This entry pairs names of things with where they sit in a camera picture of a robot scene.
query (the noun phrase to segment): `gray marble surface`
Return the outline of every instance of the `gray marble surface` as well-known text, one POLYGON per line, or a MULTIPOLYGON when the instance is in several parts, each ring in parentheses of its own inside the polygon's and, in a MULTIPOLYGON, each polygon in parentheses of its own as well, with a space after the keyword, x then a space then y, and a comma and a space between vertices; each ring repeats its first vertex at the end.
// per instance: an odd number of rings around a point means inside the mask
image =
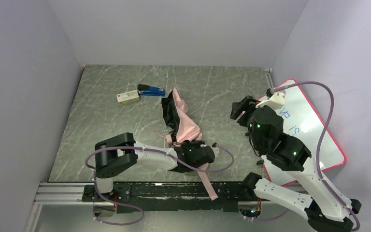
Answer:
MULTIPOLYGON (((137 84, 174 87, 188 104, 188 115, 201 128, 207 144, 218 142, 235 155, 232 167, 209 174, 212 181, 243 180, 249 172, 265 176, 257 166, 246 128, 229 118, 231 103, 246 95, 260 97, 267 89, 261 68, 200 66, 130 66, 88 65, 80 81, 69 119, 59 146, 49 181, 85 182, 92 171, 84 166, 94 145, 104 139, 132 132, 137 141, 168 147, 153 130, 168 134, 162 117, 160 97, 143 96, 139 102, 119 105, 116 94, 135 90, 137 84)), ((221 152, 211 169, 227 165, 231 158, 221 152)), ((153 166, 133 166, 114 178, 115 181, 199 181, 196 172, 175 173, 153 166)))

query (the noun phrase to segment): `white wall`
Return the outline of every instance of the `white wall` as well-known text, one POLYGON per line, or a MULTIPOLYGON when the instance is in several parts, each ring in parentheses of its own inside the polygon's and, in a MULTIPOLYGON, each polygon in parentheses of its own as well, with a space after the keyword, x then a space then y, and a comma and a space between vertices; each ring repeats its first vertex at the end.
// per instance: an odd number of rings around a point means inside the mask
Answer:
MULTIPOLYGON (((371 231, 371 0, 310 0, 273 67, 276 84, 288 78, 327 84, 335 95, 329 128, 348 156, 328 176, 362 202, 361 231, 371 231)), ((322 116, 328 96, 306 86, 322 116)))
POLYGON ((45 0, 0 0, 0 232, 23 231, 81 69, 45 0))
POLYGON ((308 0, 49 0, 82 64, 271 67, 308 0))

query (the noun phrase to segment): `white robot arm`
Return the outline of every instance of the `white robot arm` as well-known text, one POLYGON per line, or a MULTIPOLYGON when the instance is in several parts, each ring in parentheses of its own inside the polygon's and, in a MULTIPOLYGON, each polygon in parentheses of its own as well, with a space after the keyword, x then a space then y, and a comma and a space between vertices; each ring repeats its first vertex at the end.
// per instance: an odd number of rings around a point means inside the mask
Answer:
POLYGON ((236 119, 241 111, 245 111, 238 123, 248 128, 247 135, 253 149, 259 155, 266 155, 273 165, 296 179, 309 195, 288 190, 254 173, 243 181, 246 194, 276 202, 296 212, 318 232, 350 232, 353 226, 349 219, 350 210, 357 214, 360 202, 345 197, 324 174, 321 178, 316 160, 306 145, 283 133, 284 120, 274 110, 285 104, 285 92, 268 95, 271 95, 269 99, 261 102, 250 96, 241 102, 234 102, 231 119, 236 119), (346 206, 334 196, 333 191, 346 206))
POLYGON ((96 183, 100 193, 111 192, 114 186, 113 177, 135 164, 185 173, 193 170, 178 160, 192 168, 198 168, 205 163, 214 162, 219 155, 217 147, 207 146, 203 141, 183 143, 179 147, 161 148, 135 141, 132 133, 123 133, 101 141, 95 145, 95 148, 104 150, 95 156, 96 183), (118 146, 127 147, 127 149, 107 149, 118 146))

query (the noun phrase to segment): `purple cable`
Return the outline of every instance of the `purple cable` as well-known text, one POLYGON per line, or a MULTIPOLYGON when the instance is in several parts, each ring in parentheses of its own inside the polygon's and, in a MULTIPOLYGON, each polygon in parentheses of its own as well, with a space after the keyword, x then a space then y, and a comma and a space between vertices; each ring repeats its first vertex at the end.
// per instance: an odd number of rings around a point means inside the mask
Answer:
MULTIPOLYGON (((289 209, 286 209, 286 210, 285 210, 284 212, 282 212, 280 215, 275 216, 275 217, 273 217, 273 218, 266 218, 266 219, 254 218, 254 219, 252 219, 252 221, 262 221, 262 222, 264 222, 264 221, 273 221, 273 220, 277 220, 277 219, 282 218, 285 214, 287 214, 288 211, 289 211, 289 209)), ((237 217, 242 218, 242 217, 247 217, 247 216, 238 215, 237 217)))
MULTIPOLYGON (((227 168, 231 167, 231 165, 234 163, 234 156, 233 154, 231 154, 230 151, 228 151, 226 148, 222 147, 222 146, 219 146, 217 145, 217 147, 225 152, 227 152, 230 156, 231 156, 231 163, 229 165, 227 165, 226 167, 224 168, 221 168, 221 169, 218 169, 218 170, 203 170, 203 169, 198 169, 198 168, 194 168, 186 163, 184 163, 183 161, 181 161, 180 159, 178 159, 177 157, 171 155, 171 154, 166 154, 165 152, 161 151, 161 150, 158 150, 158 149, 151 149, 151 148, 146 148, 144 149, 144 151, 151 151, 151 152, 156 152, 156 153, 160 153, 162 155, 167 155, 168 157, 176 160, 177 162, 179 162, 180 164, 184 165, 185 167, 191 169, 191 170, 194 170, 194 171, 198 171, 198 172, 204 172, 204 173, 216 173, 216 172, 221 172, 221 171, 224 171, 226 170, 227 168)), ((132 204, 125 204, 125 203, 119 203, 119 202, 115 202, 115 201, 112 201, 112 200, 109 200, 107 199, 105 196, 103 196, 103 194, 100 193, 98 187, 97 187, 97 183, 96 183, 96 168, 89 165, 89 160, 91 157, 93 157, 95 154, 97 153, 100 153, 100 152, 103 152, 103 151, 111 151, 111 150, 120 150, 120 149, 124 149, 124 150, 127 150, 127 149, 131 149, 131 150, 143 150, 142 147, 136 147, 136 146, 114 146, 114 147, 106 147, 106 148, 102 148, 102 149, 99 149, 99 150, 96 150, 92 153, 90 153, 90 155, 88 155, 85 159, 85 166, 92 169, 93 170, 93 176, 94 176, 94 187, 95 187, 95 191, 96 193, 105 201, 107 202, 110 202, 110 203, 113 203, 113 204, 116 204, 116 205, 120 205, 120 206, 125 206, 125 207, 130 207, 130 208, 134 208, 134 209, 137 209, 139 210, 141 213, 142 213, 142 216, 135 220, 135 221, 132 221, 132 222, 127 222, 127 223, 116 223, 116 222, 109 222, 109 221, 103 221, 101 220, 100 218, 98 218, 95 214, 95 207, 93 207, 92 209, 92 213, 93 213, 93 219, 100 222, 100 223, 105 223, 105 224, 109 224, 109 225, 115 225, 115 226, 127 226, 127 225, 132 225, 132 224, 135 224, 139 221, 141 221, 143 218, 144 218, 144 210, 138 206, 135 206, 135 205, 132 205, 132 204)))
MULTIPOLYGON (((346 207, 347 208, 347 205, 346 205, 346 202, 342 199, 342 197, 340 197, 334 190, 333 188, 329 185, 329 183, 323 179, 323 176, 322 176, 322 170, 321 170, 321 167, 319 165, 319 160, 320 160, 320 157, 319 157, 319 152, 321 150, 321 144, 322 144, 322 140, 324 138, 324 135, 325 135, 325 132, 327 131, 328 129, 328 124, 330 122, 330 119, 332 118, 332 113, 333 113, 333 105, 334 105, 334 100, 333 100, 333 93, 332 91, 329 89, 328 86, 326 86, 325 84, 322 84, 320 82, 317 82, 317 81, 304 81, 304 82, 298 82, 298 83, 294 83, 294 84, 291 84, 291 85, 287 85, 287 86, 282 86, 282 87, 277 87, 277 88, 274 88, 274 92, 278 92, 278 91, 281 91, 281 90, 285 90, 287 88, 291 88, 291 87, 294 87, 294 86, 300 86, 300 85, 308 85, 308 84, 312 84, 312 85, 318 85, 318 86, 321 86, 323 87, 324 89, 326 89, 329 93, 329 96, 330 96, 330 109, 329 109, 329 114, 328 114, 328 117, 327 117, 327 120, 326 120, 326 123, 325 123, 325 126, 324 128, 322 129, 322 133, 321 133, 321 136, 319 137, 319 140, 318 140, 318 145, 316 146, 316 170, 317 170, 317 173, 318 173, 318 176, 319 178, 322 180, 322 183, 325 185, 325 187, 327 187, 327 189, 329 190, 330 193, 332 193, 332 195, 342 204, 342 206, 346 207)), ((359 219, 356 217, 355 213, 352 211, 352 209, 350 208, 347 208, 349 213, 353 216, 353 218, 355 219, 355 222, 356 222, 356 227, 352 229, 352 231, 358 231, 360 229, 360 222, 359 222, 359 219)))

